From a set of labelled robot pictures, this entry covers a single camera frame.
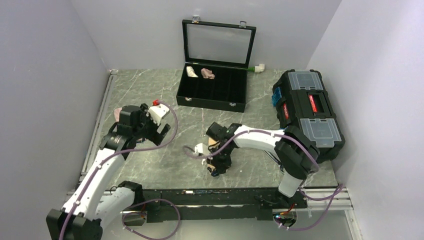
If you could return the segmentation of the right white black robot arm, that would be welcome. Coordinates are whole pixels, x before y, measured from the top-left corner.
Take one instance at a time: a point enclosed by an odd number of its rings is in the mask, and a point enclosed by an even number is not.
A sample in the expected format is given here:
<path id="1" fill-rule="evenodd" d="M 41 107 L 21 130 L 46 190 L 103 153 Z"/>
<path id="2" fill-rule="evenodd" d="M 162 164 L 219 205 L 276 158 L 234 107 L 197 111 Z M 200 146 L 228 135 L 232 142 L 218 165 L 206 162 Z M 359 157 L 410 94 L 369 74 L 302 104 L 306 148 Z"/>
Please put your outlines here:
<path id="1" fill-rule="evenodd" d="M 213 177 L 226 173 L 232 165 L 234 149 L 257 149 L 267 153 L 283 173 L 275 194 L 276 203 L 287 208 L 295 201 L 295 193 L 308 176 L 319 170 L 320 150 L 298 127 L 279 130 L 252 128 L 240 123 L 229 127 L 213 122 L 206 131 L 211 142 L 205 161 Z"/>

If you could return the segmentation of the black compartment storage box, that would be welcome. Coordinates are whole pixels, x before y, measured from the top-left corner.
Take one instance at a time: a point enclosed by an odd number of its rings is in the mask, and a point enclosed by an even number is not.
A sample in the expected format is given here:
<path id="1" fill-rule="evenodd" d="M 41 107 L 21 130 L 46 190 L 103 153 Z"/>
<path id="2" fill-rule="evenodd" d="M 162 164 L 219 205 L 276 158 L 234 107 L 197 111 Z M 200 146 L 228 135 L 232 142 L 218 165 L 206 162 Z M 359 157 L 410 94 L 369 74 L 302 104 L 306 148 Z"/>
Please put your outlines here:
<path id="1" fill-rule="evenodd" d="M 182 20 L 184 67 L 176 92 L 179 106 L 243 113 L 248 71 L 257 28 L 239 24 Z M 192 66 L 198 78 L 188 77 Z M 215 79 L 202 77 L 212 70 Z"/>

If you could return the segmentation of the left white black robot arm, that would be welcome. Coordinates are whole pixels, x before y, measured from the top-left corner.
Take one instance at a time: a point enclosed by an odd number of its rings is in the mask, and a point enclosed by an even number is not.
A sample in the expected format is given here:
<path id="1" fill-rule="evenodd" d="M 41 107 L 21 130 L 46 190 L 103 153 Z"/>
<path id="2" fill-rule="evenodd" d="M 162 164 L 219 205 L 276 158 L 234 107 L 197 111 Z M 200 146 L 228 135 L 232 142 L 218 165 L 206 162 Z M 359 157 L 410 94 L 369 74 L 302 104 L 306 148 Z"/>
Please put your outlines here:
<path id="1" fill-rule="evenodd" d="M 139 209 L 144 203 L 142 185 L 130 181 L 121 183 L 109 196 L 104 196 L 115 172 L 125 163 L 129 153 L 136 151 L 138 142 L 150 141 L 153 147 L 166 146 L 162 141 L 170 130 L 161 121 L 175 111 L 168 104 L 155 100 L 151 106 L 126 105 L 118 113 L 118 120 L 102 138 L 94 162 L 86 176 L 63 204 L 51 209 L 46 224 L 53 240 L 100 240 L 108 225 L 126 208 Z"/>

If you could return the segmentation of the pink underwear navy trim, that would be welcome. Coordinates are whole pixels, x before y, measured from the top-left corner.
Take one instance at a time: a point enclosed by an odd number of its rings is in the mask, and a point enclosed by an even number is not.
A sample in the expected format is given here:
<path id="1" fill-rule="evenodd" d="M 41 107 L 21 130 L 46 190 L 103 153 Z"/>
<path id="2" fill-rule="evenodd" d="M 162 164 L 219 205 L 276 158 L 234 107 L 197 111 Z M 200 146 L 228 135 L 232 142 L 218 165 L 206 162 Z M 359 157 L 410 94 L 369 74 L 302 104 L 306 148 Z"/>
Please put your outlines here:
<path id="1" fill-rule="evenodd" d="M 121 113 L 122 109 L 123 109 L 122 107 L 118 107 L 118 108 L 115 108 L 113 110 L 113 116 L 114 116 L 115 122 L 119 122 L 119 120 L 120 120 L 120 113 Z"/>

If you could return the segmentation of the beige underwear navy trim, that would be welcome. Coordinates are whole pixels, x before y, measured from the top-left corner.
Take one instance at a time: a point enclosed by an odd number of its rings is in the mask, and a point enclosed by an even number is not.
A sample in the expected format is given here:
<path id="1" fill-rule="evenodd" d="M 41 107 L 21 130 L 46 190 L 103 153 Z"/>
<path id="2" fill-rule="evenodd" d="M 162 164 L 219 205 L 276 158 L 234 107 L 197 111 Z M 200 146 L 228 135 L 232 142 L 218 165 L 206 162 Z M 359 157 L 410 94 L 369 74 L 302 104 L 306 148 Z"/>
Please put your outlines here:
<path id="1" fill-rule="evenodd" d="M 219 148 L 220 142 L 209 137 L 207 141 L 207 150 L 209 151 L 209 153 L 213 155 Z M 206 159 L 207 170 L 209 171 L 212 177 L 217 177 L 220 175 L 220 173 L 218 172 L 217 167 L 214 164 L 214 157 L 215 156 L 213 155 Z"/>

